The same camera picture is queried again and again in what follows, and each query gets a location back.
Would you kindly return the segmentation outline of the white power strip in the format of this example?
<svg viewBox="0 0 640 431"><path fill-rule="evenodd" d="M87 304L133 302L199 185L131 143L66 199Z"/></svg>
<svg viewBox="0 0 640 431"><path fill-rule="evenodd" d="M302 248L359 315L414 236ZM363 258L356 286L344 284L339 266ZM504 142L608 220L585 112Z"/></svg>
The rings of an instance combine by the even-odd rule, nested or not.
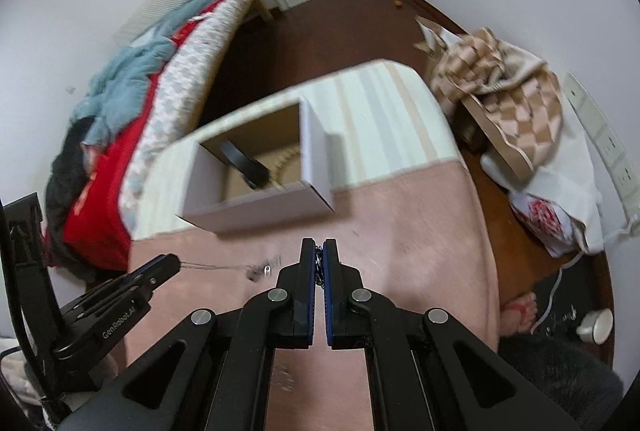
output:
<svg viewBox="0 0 640 431"><path fill-rule="evenodd" d="M573 73L564 76L562 90L611 177L630 233L639 235L639 173L628 158L605 114Z"/></svg>

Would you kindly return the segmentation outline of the blue blanket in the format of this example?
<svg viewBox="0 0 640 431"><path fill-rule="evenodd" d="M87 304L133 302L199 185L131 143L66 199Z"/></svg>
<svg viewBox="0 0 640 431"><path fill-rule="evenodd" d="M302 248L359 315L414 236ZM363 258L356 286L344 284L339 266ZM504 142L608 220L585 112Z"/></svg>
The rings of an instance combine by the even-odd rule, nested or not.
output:
<svg viewBox="0 0 640 431"><path fill-rule="evenodd" d="M106 148L140 116L152 74L159 72L177 50L172 35L213 1L187 0L171 9L146 30L151 36L145 43L121 48L90 79L86 95L70 114L71 124L92 120L82 146Z"/></svg>

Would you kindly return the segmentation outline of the brown checkered cloth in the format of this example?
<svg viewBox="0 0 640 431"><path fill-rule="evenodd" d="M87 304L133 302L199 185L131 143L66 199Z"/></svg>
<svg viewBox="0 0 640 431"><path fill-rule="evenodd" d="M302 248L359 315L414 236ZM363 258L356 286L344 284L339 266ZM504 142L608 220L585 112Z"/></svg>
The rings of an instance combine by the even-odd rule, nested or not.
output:
<svg viewBox="0 0 640 431"><path fill-rule="evenodd" d="M456 35L417 16L426 53L424 80L448 119L464 108L521 183L546 162L560 138L558 78L547 61L488 28Z"/></svg>

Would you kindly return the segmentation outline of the white cardboard box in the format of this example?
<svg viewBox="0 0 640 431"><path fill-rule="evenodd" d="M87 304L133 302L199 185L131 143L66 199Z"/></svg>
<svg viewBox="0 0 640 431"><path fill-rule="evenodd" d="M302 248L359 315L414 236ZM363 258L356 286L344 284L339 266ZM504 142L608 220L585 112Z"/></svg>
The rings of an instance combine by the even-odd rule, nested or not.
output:
<svg viewBox="0 0 640 431"><path fill-rule="evenodd" d="M195 143L177 215L220 235L333 211L328 138L299 98Z"/></svg>

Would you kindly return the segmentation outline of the white plastic bag red print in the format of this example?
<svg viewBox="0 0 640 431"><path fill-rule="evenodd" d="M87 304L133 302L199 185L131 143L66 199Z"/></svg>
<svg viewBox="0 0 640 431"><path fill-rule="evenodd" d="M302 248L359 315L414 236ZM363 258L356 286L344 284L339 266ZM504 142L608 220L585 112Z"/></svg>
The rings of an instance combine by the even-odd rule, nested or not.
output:
<svg viewBox="0 0 640 431"><path fill-rule="evenodd" d="M525 184L497 151L480 157L483 171L508 193L510 207L553 258L603 250L601 194L582 128L565 125L552 157Z"/></svg>

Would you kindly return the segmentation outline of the dark fuzzy clothing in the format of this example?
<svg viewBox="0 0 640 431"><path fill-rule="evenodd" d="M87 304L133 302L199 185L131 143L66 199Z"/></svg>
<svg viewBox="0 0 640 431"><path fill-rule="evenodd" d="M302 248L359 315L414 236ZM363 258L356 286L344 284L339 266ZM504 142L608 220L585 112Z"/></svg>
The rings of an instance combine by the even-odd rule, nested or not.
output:
<svg viewBox="0 0 640 431"><path fill-rule="evenodd" d="M620 377L570 342L519 333L500 339L498 355L566 411L580 429L601 429L623 400Z"/></svg>

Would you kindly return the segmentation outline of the red blanket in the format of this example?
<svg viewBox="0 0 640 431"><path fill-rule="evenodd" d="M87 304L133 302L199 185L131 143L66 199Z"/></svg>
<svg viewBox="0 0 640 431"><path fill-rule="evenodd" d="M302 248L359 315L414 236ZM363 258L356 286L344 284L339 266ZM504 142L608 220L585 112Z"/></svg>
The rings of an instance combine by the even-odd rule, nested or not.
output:
<svg viewBox="0 0 640 431"><path fill-rule="evenodd" d="M146 179L162 151L193 131L243 7L243 0L216 0L180 27L174 56L151 76L142 113L99 157L63 229L64 243L95 269L128 269Z"/></svg>

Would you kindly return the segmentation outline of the black smart band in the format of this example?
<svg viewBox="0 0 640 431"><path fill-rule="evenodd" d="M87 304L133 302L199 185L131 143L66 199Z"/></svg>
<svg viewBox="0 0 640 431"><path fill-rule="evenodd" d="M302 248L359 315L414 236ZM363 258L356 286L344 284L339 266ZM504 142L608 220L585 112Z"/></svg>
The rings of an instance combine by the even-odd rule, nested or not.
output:
<svg viewBox="0 0 640 431"><path fill-rule="evenodd" d="M239 171L249 188L262 189L271 182L269 169L258 160L248 157L238 146L224 139L219 149L232 168Z"/></svg>

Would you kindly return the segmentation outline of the black fuzzy garment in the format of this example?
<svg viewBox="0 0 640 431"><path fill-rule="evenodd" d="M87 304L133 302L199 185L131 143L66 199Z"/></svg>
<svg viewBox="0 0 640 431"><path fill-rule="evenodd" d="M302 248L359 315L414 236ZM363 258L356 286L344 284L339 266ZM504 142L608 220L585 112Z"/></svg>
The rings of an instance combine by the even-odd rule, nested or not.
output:
<svg viewBox="0 0 640 431"><path fill-rule="evenodd" d="M68 129L61 151L51 164L51 174L44 195L46 211L46 253L50 266L65 267L82 281L90 281L94 268L63 241L63 229L72 206L84 190L88 175L85 171L81 143L93 117L77 120Z"/></svg>

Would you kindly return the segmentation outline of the person's foot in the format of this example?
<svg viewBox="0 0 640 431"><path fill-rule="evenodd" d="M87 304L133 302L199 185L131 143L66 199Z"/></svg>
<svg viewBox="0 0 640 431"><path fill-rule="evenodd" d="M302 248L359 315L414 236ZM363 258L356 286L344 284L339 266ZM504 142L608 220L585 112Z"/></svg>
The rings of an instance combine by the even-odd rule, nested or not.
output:
<svg viewBox="0 0 640 431"><path fill-rule="evenodd" d="M500 309L500 337L529 333L537 320L537 314L537 298L534 292L525 292L506 302Z"/></svg>

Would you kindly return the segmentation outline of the bed with checkered mattress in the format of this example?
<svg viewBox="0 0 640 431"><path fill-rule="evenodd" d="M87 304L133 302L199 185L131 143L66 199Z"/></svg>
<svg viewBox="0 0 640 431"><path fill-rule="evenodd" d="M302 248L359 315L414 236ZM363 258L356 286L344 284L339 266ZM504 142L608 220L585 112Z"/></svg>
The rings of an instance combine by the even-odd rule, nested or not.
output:
<svg viewBox="0 0 640 431"><path fill-rule="evenodd" d="M122 180L118 211L127 233L136 230L146 179L157 157L194 130L233 35L258 0L145 0L117 32L131 46L174 22L177 44L157 77L151 111Z"/></svg>

